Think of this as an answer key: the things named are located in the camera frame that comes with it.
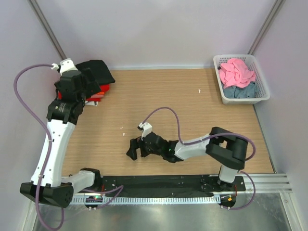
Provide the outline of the black t-shirt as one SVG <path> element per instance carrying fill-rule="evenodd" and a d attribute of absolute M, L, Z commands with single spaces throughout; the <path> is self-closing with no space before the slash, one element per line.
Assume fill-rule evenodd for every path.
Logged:
<path fill-rule="evenodd" d="M 75 65 L 79 71 L 89 69 L 99 85 L 115 83 L 110 70 L 103 60 L 89 60 Z"/>

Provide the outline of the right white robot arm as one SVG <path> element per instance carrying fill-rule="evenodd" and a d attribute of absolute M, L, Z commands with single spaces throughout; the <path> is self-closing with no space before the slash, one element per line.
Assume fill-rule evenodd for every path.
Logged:
<path fill-rule="evenodd" d="M 221 164 L 217 185 L 227 191 L 234 185 L 236 174 L 244 169 L 247 147 L 248 140 L 244 136 L 219 127 L 213 127 L 209 134 L 184 143 L 165 140 L 151 131 L 131 139 L 126 155 L 136 160 L 139 149 L 141 157 L 155 154 L 170 163 L 208 155 Z"/>

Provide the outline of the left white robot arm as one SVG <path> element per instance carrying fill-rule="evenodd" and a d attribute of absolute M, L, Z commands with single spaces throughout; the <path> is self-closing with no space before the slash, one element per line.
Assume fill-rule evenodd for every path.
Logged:
<path fill-rule="evenodd" d="M 70 137 L 82 114 L 87 98 L 101 88 L 90 69 L 62 71 L 55 83 L 57 97 L 48 106 L 44 129 L 47 136 L 37 168 L 29 182 L 20 186 L 20 193 L 33 202 L 66 208 L 73 195 L 89 189 L 95 193 L 102 187 L 100 172 L 82 168 L 62 179 L 62 167 Z"/>

